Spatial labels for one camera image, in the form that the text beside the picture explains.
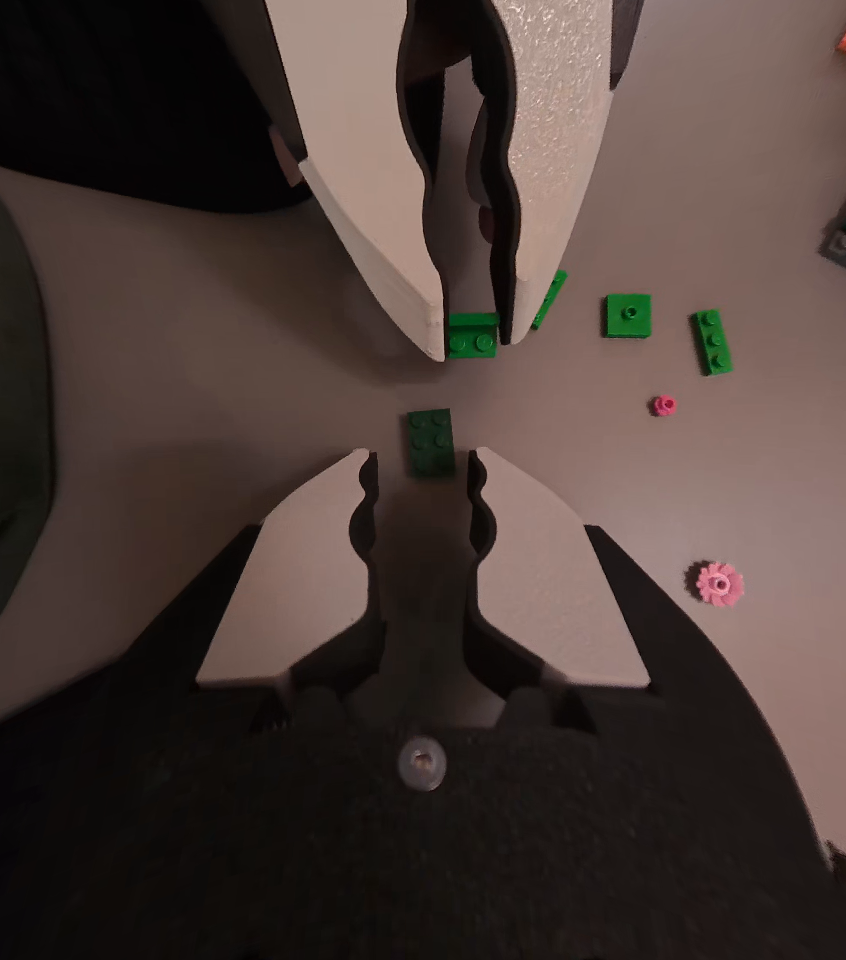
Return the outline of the grey desk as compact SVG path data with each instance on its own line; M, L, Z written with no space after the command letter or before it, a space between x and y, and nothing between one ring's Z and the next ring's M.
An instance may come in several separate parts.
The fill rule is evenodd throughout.
M402 416L453 411L606 531L715 642L846 850L846 2L647 2L543 327L489 362L425 358L312 203L228 217L0 169L53 349L54 512L0 620L0 714L123 650L240 526L355 448L381 468L393 646L367 713L488 719L450 612L464 479L406 474ZM603 336L608 294L652 335ZM690 316L720 311L705 376ZM654 417L648 402L678 400ZM703 604L684 575L733 565Z

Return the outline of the green square toy plate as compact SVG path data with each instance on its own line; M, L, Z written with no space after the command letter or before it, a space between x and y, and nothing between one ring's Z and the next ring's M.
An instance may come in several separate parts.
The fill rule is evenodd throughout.
M604 302L603 336L608 339L647 339L652 335L650 294L608 294Z

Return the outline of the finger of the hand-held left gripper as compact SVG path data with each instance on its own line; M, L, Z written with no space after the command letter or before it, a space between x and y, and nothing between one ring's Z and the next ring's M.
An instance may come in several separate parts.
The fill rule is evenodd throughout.
M530 330L569 243L613 98L614 3L470 2L478 174L501 342Z
M304 179L388 317L444 361L443 284L424 232L427 179L398 85L409 3L265 6L304 142Z

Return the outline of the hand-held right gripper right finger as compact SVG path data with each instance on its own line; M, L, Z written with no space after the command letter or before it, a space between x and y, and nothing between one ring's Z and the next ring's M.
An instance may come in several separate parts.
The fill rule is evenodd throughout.
M469 453L465 662L490 690L561 684L641 690L650 678L586 525L488 447Z

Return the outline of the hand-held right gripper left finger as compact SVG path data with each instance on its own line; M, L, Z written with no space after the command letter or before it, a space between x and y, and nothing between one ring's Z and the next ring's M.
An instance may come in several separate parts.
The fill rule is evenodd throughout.
M346 698L376 674L385 626L374 507L378 457L358 448L279 503L196 675L202 689L266 686Z

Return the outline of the green toy bracket brick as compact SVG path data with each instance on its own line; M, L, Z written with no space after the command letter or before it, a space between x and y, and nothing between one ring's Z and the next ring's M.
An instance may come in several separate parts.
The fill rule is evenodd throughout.
M446 359L495 358L499 329L495 312L451 313L446 327Z

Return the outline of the green narrow toy plate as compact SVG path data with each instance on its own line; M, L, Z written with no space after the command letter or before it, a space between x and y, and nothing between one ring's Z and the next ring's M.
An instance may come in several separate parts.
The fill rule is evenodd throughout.
M545 320L545 318L547 318L551 307L554 305L557 297L559 296L566 282L567 277L568 277L568 274L563 269L559 269L554 273L553 278L549 283L549 288L541 303L541 306L538 309L535 315L535 318L531 324L530 328L532 330L538 330L542 325L543 321Z
M733 372L734 361L720 311L698 310L690 316L690 322L702 373L716 377Z

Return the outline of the large pink toy flower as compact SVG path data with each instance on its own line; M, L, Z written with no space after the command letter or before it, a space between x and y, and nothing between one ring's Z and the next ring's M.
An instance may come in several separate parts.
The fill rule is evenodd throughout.
M744 578L732 564L724 561L700 560L687 568L684 575L687 591L699 602L731 609L745 593Z

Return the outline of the dark green toy plate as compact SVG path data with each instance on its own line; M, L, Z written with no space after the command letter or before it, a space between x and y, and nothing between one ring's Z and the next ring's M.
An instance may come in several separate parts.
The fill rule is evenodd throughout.
M411 476L453 477L455 454L451 410L413 411L406 414L405 421Z

